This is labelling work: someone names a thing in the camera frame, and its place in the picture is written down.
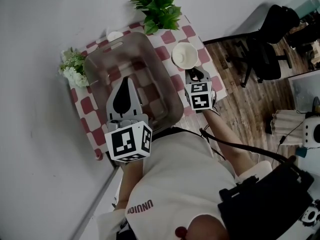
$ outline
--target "forearm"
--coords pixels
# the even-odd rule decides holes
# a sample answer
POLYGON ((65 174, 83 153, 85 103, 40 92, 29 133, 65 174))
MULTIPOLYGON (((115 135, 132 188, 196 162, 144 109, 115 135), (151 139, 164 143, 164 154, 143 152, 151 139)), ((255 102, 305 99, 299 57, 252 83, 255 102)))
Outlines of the forearm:
MULTIPOLYGON (((203 115, 216 138, 230 143, 243 144, 220 116, 210 110, 204 110, 203 115)), ((220 142, 218 142, 218 145, 225 159, 232 164, 237 175, 244 173, 255 165, 247 151, 220 142)))
POLYGON ((132 190, 143 177, 143 166, 143 160, 138 160, 124 167, 119 199, 114 210, 126 208, 132 190))

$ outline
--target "red button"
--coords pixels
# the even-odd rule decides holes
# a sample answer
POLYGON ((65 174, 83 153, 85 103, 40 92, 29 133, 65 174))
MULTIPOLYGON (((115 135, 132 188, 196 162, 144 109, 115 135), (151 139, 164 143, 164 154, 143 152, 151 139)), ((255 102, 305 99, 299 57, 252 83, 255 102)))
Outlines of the red button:
POLYGON ((179 226, 175 229, 174 233, 178 238, 186 238, 187 235, 187 229, 184 226, 179 226))

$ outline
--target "translucent storage container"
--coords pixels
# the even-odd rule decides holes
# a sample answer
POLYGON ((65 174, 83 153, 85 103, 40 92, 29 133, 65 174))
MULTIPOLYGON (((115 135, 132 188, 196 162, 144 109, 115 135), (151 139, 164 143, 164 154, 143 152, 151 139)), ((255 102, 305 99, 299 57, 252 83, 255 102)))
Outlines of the translucent storage container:
POLYGON ((108 97, 126 76, 133 80, 153 133, 175 125, 184 113, 165 66, 142 33, 122 36, 92 52, 85 59, 84 70, 104 122, 108 97))

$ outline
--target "checkered tablecloth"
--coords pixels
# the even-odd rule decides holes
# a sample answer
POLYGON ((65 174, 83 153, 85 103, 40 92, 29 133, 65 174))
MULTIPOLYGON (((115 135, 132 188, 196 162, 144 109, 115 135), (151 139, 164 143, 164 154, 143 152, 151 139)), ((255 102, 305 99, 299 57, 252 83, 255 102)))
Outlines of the checkered tablecloth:
MULTIPOLYGON (((171 81, 181 98, 184 106, 184 116, 194 114, 195 111, 191 110, 189 103, 187 102, 184 84, 186 83, 185 71, 175 66, 171 60, 171 52, 176 44, 180 42, 191 43, 197 50, 199 60, 201 61, 201 67, 209 72, 212 86, 217 93, 217 100, 220 100, 227 96, 226 88, 222 82, 222 79, 213 64, 207 49, 200 40, 199 36, 193 30, 189 20, 185 15, 181 15, 178 21, 179 30, 168 30, 163 35, 148 35, 148 38, 153 45, 157 55, 162 60, 171 81)), ((141 22, 134 23, 124 29, 121 29, 124 35, 128 35, 131 32, 144 32, 144 26, 141 22)), ((96 49, 104 46, 108 43, 107 37, 100 38, 87 46, 80 48, 79 51, 87 56, 96 49)), ((120 72, 112 72, 114 76, 123 76, 120 72)), ((103 117, 100 115, 97 103, 92 94, 91 88, 79 88, 70 84, 70 89, 75 103, 76 109, 79 113, 80 120, 83 124, 83 128, 86 135, 95 151, 96 159, 102 160, 103 154, 108 151, 105 133, 108 132, 107 125, 103 117)), ((150 105, 151 112, 157 113, 157 106, 150 105)))

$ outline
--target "green potted plant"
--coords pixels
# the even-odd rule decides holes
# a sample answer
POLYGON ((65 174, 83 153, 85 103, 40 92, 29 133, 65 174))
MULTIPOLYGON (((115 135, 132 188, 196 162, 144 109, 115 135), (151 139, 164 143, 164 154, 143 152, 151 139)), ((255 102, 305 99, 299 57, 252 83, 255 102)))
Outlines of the green potted plant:
POLYGON ((166 30, 177 30, 181 7, 174 0, 131 0, 136 10, 145 14, 144 33, 161 35, 166 30))

